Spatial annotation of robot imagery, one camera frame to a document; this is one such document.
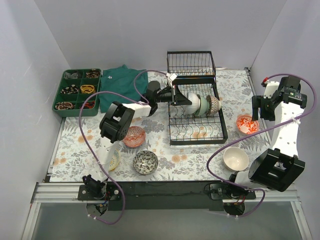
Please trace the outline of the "white bowl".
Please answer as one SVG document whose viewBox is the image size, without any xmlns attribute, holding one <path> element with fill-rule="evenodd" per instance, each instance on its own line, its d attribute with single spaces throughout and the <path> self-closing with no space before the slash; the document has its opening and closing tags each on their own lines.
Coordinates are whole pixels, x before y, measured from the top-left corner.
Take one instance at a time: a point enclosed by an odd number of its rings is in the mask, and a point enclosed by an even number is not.
<svg viewBox="0 0 320 240">
<path fill-rule="evenodd" d="M 185 107 L 185 114 L 192 115 L 200 108 L 201 100 L 197 94 L 192 92 L 187 93 L 187 98 L 189 101 L 191 101 L 191 105 L 187 105 Z"/>
</svg>

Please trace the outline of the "orange floral patterned bowl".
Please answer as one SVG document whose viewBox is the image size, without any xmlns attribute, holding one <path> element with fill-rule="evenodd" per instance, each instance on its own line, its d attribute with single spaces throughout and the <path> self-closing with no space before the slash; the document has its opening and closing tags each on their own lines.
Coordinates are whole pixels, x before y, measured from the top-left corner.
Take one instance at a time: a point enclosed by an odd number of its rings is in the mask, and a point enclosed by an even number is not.
<svg viewBox="0 0 320 240">
<path fill-rule="evenodd" d="M 236 120 L 237 129 L 245 135 L 251 135 L 259 131 L 258 121 L 253 121 L 250 115 L 240 115 Z"/>
</svg>

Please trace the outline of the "pale green ceramic bowl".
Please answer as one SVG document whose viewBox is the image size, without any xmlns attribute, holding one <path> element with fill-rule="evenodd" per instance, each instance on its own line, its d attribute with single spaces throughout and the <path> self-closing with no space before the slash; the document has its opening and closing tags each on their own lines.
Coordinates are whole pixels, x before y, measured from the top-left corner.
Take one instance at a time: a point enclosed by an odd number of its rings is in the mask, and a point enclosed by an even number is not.
<svg viewBox="0 0 320 240">
<path fill-rule="evenodd" d="M 195 117 L 200 117 L 204 114 L 206 114 L 209 110 L 209 103 L 207 101 L 206 98 L 204 98 L 203 96 L 197 95 L 200 101 L 200 107 L 198 108 L 198 110 L 194 113 Z"/>
</svg>

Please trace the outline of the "black leaf patterned bowl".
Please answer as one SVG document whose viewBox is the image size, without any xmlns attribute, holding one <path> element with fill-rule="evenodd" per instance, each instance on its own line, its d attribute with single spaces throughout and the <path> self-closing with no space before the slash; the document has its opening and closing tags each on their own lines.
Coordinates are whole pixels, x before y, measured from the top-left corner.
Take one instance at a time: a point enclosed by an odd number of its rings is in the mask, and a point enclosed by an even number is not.
<svg viewBox="0 0 320 240">
<path fill-rule="evenodd" d="M 150 175 L 158 168 L 159 160 L 154 152 L 143 150 L 135 155 L 132 163 L 137 173 Z"/>
</svg>

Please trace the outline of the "orange geometric patterned bowl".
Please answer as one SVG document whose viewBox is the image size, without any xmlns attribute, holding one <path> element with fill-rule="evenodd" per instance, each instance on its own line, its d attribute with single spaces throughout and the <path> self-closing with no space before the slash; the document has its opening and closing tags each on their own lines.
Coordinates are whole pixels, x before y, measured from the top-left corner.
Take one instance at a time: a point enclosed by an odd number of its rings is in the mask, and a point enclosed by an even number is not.
<svg viewBox="0 0 320 240">
<path fill-rule="evenodd" d="M 127 135 L 123 139 L 123 143 L 129 148 L 137 148 L 146 140 L 146 133 L 139 126 L 131 126 L 128 129 Z"/>
</svg>

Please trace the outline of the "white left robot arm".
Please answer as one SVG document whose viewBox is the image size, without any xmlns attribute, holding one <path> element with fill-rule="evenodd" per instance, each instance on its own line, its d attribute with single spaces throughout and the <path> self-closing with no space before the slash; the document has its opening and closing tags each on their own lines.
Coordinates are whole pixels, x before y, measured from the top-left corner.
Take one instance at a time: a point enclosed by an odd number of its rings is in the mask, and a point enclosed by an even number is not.
<svg viewBox="0 0 320 240">
<path fill-rule="evenodd" d="M 192 101 L 181 93 L 179 88 L 170 83 L 161 88 L 158 81 L 151 81 L 146 92 L 140 95 L 140 100 L 132 103 L 114 101 L 99 124 L 100 143 L 97 152 L 93 154 L 96 166 L 82 178 L 86 191 L 95 199 L 106 196 L 109 166 L 114 152 L 127 135 L 134 118 L 150 117 L 158 109 L 158 103 L 169 103 L 173 106 L 190 106 Z"/>
</svg>

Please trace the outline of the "brown diamond patterned bowl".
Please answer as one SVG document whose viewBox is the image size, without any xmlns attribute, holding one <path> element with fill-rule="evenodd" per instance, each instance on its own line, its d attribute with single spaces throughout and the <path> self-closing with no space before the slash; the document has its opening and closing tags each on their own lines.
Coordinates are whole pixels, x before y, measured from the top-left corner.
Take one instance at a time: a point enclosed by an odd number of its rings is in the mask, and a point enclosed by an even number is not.
<svg viewBox="0 0 320 240">
<path fill-rule="evenodd" d="M 209 108 L 207 111 L 207 116 L 213 116 L 221 110 L 221 101 L 212 95 L 207 95 L 206 100 L 209 103 Z"/>
</svg>

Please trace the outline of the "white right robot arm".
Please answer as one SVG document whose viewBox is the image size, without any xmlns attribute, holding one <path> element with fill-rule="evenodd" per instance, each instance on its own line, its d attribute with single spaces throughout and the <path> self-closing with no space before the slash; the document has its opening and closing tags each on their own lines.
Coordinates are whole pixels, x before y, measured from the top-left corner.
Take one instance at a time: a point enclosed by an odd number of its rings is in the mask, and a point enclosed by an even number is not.
<svg viewBox="0 0 320 240">
<path fill-rule="evenodd" d="M 237 199 L 245 188 L 262 185 L 284 192 L 304 171 L 305 162 L 298 157 L 297 137 L 299 121 L 307 105 L 307 96 L 301 93 L 300 78 L 284 76 L 279 82 L 265 79 L 263 95 L 252 97 L 252 118 L 274 122 L 276 128 L 271 144 L 258 156 L 248 171 L 232 174 L 232 183 L 226 186 L 227 195 Z"/>
</svg>

